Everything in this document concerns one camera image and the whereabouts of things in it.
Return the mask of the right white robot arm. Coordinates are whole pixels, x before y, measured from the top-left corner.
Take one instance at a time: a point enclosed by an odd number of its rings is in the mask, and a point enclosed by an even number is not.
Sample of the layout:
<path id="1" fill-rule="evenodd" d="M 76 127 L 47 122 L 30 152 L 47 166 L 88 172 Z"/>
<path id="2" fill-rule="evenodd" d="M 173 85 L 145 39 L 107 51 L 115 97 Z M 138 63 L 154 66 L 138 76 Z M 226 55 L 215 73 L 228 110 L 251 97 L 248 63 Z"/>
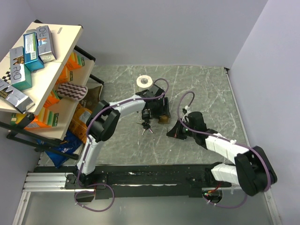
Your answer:
<path id="1" fill-rule="evenodd" d="M 187 113 L 167 132 L 168 137 L 184 140 L 192 137 L 203 148 L 227 158 L 233 165 L 214 163 L 206 168 L 205 183 L 215 187 L 221 181 L 239 185 L 249 196 L 263 192 L 268 184 L 278 181 L 264 150 L 253 151 L 226 141 L 216 130 L 208 129 L 201 112 Z"/>

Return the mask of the black key bunch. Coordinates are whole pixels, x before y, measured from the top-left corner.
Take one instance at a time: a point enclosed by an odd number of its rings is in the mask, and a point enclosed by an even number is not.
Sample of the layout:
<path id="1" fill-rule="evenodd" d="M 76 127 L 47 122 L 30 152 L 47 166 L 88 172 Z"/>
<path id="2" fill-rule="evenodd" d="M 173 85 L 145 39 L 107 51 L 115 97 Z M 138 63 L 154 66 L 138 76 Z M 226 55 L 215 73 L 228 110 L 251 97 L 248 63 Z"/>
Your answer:
<path id="1" fill-rule="evenodd" d="M 142 131 L 142 135 L 145 134 L 146 131 L 150 131 L 153 134 L 153 131 L 151 129 L 150 123 L 147 121 L 144 121 L 142 123 L 137 122 L 137 124 L 142 125 L 143 126 L 143 131 Z"/>

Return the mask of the black padlock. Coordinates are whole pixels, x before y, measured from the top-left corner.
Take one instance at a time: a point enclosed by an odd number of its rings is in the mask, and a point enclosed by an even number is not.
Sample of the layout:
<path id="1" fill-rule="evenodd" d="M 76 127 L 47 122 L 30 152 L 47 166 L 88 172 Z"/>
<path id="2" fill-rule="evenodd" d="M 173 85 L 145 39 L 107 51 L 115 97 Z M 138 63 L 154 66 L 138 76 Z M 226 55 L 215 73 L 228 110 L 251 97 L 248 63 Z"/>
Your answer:
<path id="1" fill-rule="evenodd" d="M 142 120 L 144 120 L 145 122 L 150 121 L 150 109 L 142 110 Z"/>

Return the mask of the brass padlock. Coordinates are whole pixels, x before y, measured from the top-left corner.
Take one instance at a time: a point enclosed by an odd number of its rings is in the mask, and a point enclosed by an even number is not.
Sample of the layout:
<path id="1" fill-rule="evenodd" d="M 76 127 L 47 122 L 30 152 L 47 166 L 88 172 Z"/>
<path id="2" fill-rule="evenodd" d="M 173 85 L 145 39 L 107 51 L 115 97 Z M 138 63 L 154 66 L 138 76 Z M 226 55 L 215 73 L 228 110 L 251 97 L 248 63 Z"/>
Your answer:
<path id="1" fill-rule="evenodd" d="M 161 115 L 159 116 L 159 119 L 158 119 L 158 124 L 168 124 L 169 123 L 169 116 L 167 115 Z"/>

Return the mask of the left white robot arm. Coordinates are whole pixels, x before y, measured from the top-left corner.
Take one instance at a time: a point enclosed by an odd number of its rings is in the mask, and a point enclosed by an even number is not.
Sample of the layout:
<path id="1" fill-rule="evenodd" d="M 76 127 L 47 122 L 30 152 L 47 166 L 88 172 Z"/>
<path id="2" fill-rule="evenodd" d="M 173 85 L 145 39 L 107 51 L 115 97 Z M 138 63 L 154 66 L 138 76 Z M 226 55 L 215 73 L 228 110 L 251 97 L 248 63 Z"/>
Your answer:
<path id="1" fill-rule="evenodd" d="M 142 113 L 143 126 L 150 130 L 150 119 L 170 118 L 169 99 L 166 91 L 152 85 L 150 89 L 140 91 L 132 97 L 119 102 L 101 100 L 86 122 L 87 141 L 82 156 L 76 165 L 76 183 L 81 188 L 92 185 L 92 174 L 96 168 L 96 159 L 105 141 L 115 132 L 119 119 L 134 112 Z"/>

